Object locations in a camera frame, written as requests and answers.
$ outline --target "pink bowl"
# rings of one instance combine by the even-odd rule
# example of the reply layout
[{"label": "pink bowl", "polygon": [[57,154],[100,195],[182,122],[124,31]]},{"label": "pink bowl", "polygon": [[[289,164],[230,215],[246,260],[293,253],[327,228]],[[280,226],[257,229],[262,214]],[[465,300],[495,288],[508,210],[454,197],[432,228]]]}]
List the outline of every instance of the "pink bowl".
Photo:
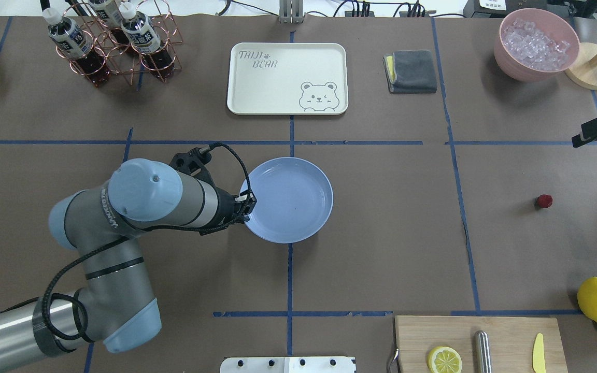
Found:
[{"label": "pink bowl", "polygon": [[[556,71],[540,71],[524,66],[517,59],[515,59],[502,43],[502,31],[510,26],[515,19],[524,19],[524,21],[531,21],[536,24],[536,28],[540,28],[550,38],[559,42],[565,40],[571,43],[571,47],[566,54],[569,60],[564,64],[560,70]],[[550,76],[554,76],[561,71],[569,68],[577,59],[580,52],[580,39],[577,37],[575,30],[558,15],[547,10],[526,8],[515,10],[508,14],[502,25],[499,27],[497,38],[494,43],[494,58],[499,64],[499,67],[507,73],[511,78],[515,78],[521,82],[537,82],[545,80]]]}]

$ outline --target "white tray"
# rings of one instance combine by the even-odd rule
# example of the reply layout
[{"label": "white tray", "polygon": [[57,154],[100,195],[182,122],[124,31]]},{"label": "white tray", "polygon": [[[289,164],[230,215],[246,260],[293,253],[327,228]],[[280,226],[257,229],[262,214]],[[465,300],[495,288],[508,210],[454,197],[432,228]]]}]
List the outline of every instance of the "white tray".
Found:
[{"label": "white tray", "polygon": [[232,48],[227,91],[232,113],[337,115],[347,106],[342,45],[241,42]]}]

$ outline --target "bear illustration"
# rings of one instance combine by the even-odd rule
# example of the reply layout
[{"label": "bear illustration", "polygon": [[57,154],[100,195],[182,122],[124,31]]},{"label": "bear illustration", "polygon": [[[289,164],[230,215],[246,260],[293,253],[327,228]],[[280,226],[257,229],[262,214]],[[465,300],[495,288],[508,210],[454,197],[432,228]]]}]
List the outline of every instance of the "bear illustration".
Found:
[{"label": "bear illustration", "polygon": [[303,95],[298,100],[298,104],[305,111],[335,111],[339,105],[336,88],[337,86],[333,82],[324,85],[302,83]]}]

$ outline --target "wooden cutting board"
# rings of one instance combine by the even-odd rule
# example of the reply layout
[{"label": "wooden cutting board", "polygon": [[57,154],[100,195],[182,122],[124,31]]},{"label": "wooden cutting board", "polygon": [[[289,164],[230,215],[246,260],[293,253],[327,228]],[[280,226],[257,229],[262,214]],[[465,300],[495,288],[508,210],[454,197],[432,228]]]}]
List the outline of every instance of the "wooden cutting board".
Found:
[{"label": "wooden cutting board", "polygon": [[460,354],[462,373],[477,372],[474,333],[478,330],[488,333],[495,373],[533,373],[531,354],[537,333],[545,336],[547,373],[568,373],[559,325],[551,317],[396,316],[400,370],[429,373],[429,352],[448,346]]}]

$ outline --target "gray cloth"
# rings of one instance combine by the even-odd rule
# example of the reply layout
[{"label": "gray cloth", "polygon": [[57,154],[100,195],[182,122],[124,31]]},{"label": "gray cloth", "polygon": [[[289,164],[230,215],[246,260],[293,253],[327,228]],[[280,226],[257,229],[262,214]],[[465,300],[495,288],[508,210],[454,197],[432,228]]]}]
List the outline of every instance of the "gray cloth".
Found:
[{"label": "gray cloth", "polygon": [[395,80],[391,80],[385,54],[383,63],[391,93],[434,93],[436,76],[432,53],[429,50],[398,50],[393,52]]}]

